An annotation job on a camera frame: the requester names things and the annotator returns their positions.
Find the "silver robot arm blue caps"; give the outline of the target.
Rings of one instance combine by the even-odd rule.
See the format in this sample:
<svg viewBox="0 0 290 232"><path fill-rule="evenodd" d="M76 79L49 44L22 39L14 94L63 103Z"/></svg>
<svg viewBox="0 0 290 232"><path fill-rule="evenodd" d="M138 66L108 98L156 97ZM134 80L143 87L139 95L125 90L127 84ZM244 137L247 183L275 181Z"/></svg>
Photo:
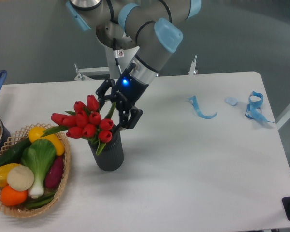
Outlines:
<svg viewBox="0 0 290 232"><path fill-rule="evenodd" d="M135 127L142 115L136 102L183 40L177 24L195 16L199 0L69 0L66 7L82 30L94 30L105 47L109 78L97 89L101 105L115 104L119 123Z"/></svg>

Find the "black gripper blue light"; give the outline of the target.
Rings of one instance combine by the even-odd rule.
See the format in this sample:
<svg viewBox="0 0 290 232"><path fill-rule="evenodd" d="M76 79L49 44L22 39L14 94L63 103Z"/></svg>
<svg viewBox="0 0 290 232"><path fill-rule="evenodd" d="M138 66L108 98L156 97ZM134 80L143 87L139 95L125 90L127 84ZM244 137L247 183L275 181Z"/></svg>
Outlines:
<svg viewBox="0 0 290 232"><path fill-rule="evenodd" d="M117 81L105 79L96 90L99 109L102 109L105 101L116 103L119 123L111 130L113 135L121 130L133 129L143 114L143 110L135 107L136 102L143 95L149 84L137 80L130 74L122 74Z"/></svg>

